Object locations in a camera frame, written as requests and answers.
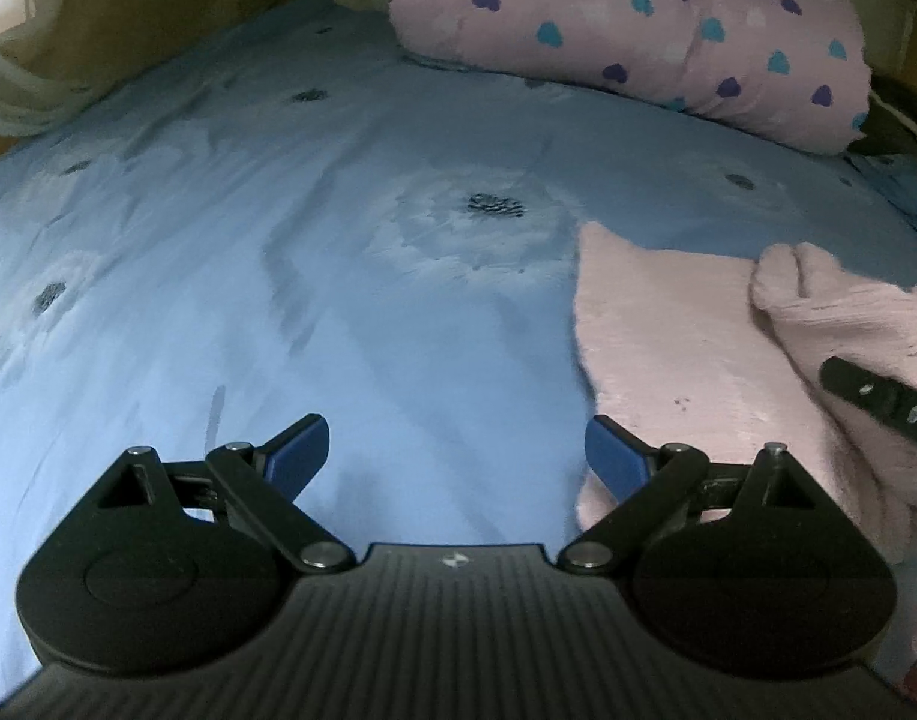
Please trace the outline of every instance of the screw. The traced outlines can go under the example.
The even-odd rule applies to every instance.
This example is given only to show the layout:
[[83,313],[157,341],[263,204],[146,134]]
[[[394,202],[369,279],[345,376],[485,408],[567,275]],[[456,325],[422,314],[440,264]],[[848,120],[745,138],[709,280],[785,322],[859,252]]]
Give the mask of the screw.
[[580,541],[565,550],[565,560],[576,568],[603,568],[612,560],[612,550],[598,541]]
[[311,568],[335,568],[348,560],[348,548],[337,541],[316,541],[302,550],[302,562]]
[[682,452],[688,452],[692,447],[687,445],[687,443],[666,443],[658,450],[659,457],[663,461],[670,461],[674,456],[681,454]]

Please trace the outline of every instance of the metal pin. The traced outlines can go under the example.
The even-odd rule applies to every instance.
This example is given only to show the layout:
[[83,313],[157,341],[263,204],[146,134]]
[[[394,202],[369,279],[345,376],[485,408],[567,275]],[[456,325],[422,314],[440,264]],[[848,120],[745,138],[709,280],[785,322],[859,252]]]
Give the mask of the metal pin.
[[580,541],[565,550],[565,560],[577,568],[603,568],[612,560],[612,550],[598,541]]
[[302,550],[302,562],[313,568],[335,568],[348,560],[348,549],[337,541],[316,541]]

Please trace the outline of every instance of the pink blanket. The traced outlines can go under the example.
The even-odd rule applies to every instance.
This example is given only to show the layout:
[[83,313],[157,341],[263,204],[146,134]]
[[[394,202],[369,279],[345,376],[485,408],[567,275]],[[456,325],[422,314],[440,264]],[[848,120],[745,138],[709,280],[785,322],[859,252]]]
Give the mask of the pink blanket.
[[[917,446],[817,387],[836,355],[917,388],[917,288],[848,274],[810,245],[756,264],[640,250],[590,223],[575,313],[599,413],[719,463],[784,442],[888,562],[917,555]],[[590,472],[582,529],[614,506]]]
[[407,49],[596,86],[836,153],[870,71],[849,0],[392,0]]

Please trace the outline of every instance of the bed sheet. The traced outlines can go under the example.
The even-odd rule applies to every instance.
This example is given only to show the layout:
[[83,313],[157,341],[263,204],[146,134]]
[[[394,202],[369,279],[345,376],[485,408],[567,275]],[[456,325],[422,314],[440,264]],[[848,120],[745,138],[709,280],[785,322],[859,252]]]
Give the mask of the bed sheet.
[[849,162],[917,231],[917,157],[908,154],[877,157],[852,154]]
[[298,502],[356,551],[558,551],[592,410],[572,322],[585,220],[742,257],[811,241],[917,283],[917,234],[844,161],[419,67],[383,16],[324,0],[1,159],[0,699],[37,666],[23,563],[129,445],[199,458],[318,412],[332,452]]

